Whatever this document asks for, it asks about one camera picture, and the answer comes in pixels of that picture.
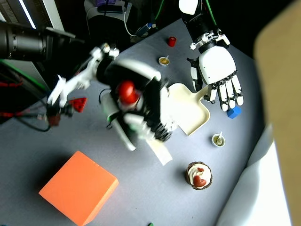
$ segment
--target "red cylinder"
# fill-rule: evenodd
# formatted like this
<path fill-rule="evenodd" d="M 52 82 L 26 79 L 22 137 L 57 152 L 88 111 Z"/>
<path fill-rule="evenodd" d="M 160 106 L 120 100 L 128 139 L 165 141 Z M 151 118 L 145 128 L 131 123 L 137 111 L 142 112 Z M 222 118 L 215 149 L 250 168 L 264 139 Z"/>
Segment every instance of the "red cylinder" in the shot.
<path fill-rule="evenodd" d="M 177 39 L 175 38 L 175 37 L 169 37 L 169 39 L 168 39 L 168 45 L 170 46 L 170 47 L 174 47 L 175 46 L 175 42 L 177 41 Z"/>
<path fill-rule="evenodd" d="M 137 102 L 139 95 L 136 93 L 132 81 L 123 81 L 118 86 L 119 99 L 123 104 L 130 105 Z"/>

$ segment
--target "gray table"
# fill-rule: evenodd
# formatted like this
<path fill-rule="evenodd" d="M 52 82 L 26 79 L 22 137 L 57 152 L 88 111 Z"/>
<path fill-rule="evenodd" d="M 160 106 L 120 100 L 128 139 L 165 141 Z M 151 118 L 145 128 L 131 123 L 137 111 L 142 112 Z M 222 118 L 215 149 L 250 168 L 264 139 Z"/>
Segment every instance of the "gray table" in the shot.
<path fill-rule="evenodd" d="M 169 36 L 177 44 L 166 44 Z M 197 57 L 189 50 L 190 36 L 179 20 L 120 54 L 138 59 L 161 71 L 172 82 L 192 89 L 190 64 Z M 38 191 L 77 150 L 114 174 L 120 185 L 96 216 L 91 226 L 213 226 L 235 186 L 264 127 L 259 81 L 254 61 L 234 47 L 233 55 L 245 103 L 242 114 L 230 119 L 219 105 L 204 103 L 209 122 L 187 137 L 177 129 L 166 142 L 174 160 L 162 166 L 148 145 L 141 141 L 129 152 L 107 122 L 98 104 L 104 85 L 93 83 L 86 91 L 69 97 L 88 97 L 83 113 L 64 118 L 58 128 L 39 133 L 9 120 L 0 128 L 0 225 L 72 226 L 62 213 L 38 195 Z M 157 60 L 169 54 L 170 65 Z M 212 134 L 224 132 L 226 145 L 215 148 Z M 185 182 L 184 171 L 193 161 L 203 161 L 213 174 L 211 186 L 196 191 Z"/>

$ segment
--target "purple device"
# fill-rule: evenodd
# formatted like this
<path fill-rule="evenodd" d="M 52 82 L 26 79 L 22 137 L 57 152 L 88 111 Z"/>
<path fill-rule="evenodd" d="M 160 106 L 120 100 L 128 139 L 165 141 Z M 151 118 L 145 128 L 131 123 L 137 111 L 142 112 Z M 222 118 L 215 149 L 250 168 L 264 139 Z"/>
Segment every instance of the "purple device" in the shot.
<path fill-rule="evenodd" d="M 113 4 L 115 4 L 115 2 L 116 2 L 116 0 L 109 0 L 108 4 L 113 5 Z M 106 3 L 107 3 L 106 0 L 95 0 L 95 6 L 96 7 L 105 5 Z"/>

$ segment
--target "cupcake wrapper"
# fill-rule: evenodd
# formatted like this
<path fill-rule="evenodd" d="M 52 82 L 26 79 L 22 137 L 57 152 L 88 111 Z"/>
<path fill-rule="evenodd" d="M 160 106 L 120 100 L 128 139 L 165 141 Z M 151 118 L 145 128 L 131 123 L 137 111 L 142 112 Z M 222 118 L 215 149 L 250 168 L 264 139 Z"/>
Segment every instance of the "cupcake wrapper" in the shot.
<path fill-rule="evenodd" d="M 203 162 L 201 162 L 201 161 L 195 161 L 195 162 L 192 162 L 192 163 L 190 163 L 190 164 L 188 165 L 188 167 L 187 167 L 187 169 L 186 169 L 186 177 L 185 177 L 185 179 L 186 179 L 186 182 L 187 182 L 189 185 L 191 185 L 191 183 L 190 183 L 190 178 L 189 178 L 189 176 L 188 176 L 188 171 L 189 171 L 189 169 L 190 169 L 193 165 L 195 165 L 195 164 L 203 164 L 203 165 L 207 166 L 205 163 L 203 163 Z M 212 171 L 211 171 L 210 183 L 209 183 L 208 185 L 206 185 L 205 187 L 202 187 L 202 188 L 197 188 L 197 187 L 195 187 L 194 185 L 191 185 L 191 186 L 192 186 L 192 188 L 195 189 L 195 190 L 204 190 L 204 189 L 208 188 L 208 187 L 211 185 L 211 183 L 212 183 Z"/>

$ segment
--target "red triangle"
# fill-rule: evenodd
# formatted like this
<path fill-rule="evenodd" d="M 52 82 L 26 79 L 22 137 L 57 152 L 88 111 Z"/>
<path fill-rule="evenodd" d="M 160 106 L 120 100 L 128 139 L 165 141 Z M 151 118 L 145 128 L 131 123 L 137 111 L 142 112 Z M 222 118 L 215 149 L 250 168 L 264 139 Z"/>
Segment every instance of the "red triangle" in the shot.
<path fill-rule="evenodd" d="M 72 107 L 79 113 L 83 112 L 86 102 L 88 98 L 82 97 L 82 98 L 77 98 L 74 100 L 70 100 L 69 103 L 72 105 Z"/>

